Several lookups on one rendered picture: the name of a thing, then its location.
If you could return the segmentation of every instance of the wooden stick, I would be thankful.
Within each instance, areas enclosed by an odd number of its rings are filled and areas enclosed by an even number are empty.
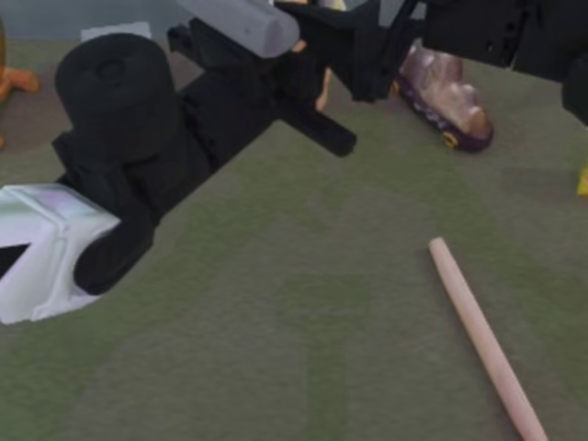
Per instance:
[[[516,430],[525,441],[548,441],[531,403],[447,244],[442,238],[434,239],[429,243],[429,251],[447,294],[451,298],[469,338],[476,347],[476,351]]]

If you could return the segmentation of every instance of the green floor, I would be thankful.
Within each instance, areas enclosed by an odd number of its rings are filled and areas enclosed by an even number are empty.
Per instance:
[[[11,44],[46,87],[0,115],[0,184],[50,181],[70,44]],[[0,328],[0,440],[516,440],[426,252],[439,235],[550,439],[588,439],[588,134],[556,85],[467,72],[497,129],[483,155],[336,87],[355,154],[278,124],[98,304]]]

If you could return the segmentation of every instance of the person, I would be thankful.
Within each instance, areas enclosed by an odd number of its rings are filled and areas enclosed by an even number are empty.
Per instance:
[[[308,3],[308,0],[281,0]],[[364,0],[319,0],[319,6],[336,10],[357,7]],[[400,10],[404,0],[390,6]],[[422,18],[424,10],[416,11]],[[301,43],[295,50],[304,47]],[[323,109],[328,100],[332,73],[325,75],[325,88],[317,101]],[[440,131],[441,138],[451,148],[478,152],[487,148],[493,138],[493,126],[481,105],[478,90],[464,81],[464,62],[459,57],[424,48],[420,41],[411,47],[392,85],[391,92],[400,96],[425,122]]]

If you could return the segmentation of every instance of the ground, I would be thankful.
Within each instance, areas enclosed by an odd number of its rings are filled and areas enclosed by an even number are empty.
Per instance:
[[[51,181],[71,42],[11,41],[0,184]],[[196,71],[171,58],[179,85]],[[277,124],[165,221],[95,306],[0,328],[3,441],[518,439],[426,252],[446,238],[552,439],[588,438],[588,135],[557,85],[468,64],[483,154],[398,101],[328,112],[341,160]]]

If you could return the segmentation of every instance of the orange toy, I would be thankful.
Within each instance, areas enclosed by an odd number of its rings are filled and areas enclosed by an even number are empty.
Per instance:
[[[40,81],[33,72],[6,67],[6,34],[0,17],[0,102],[7,99],[12,89],[34,93],[40,89]],[[4,139],[0,135],[0,148],[3,146]]]

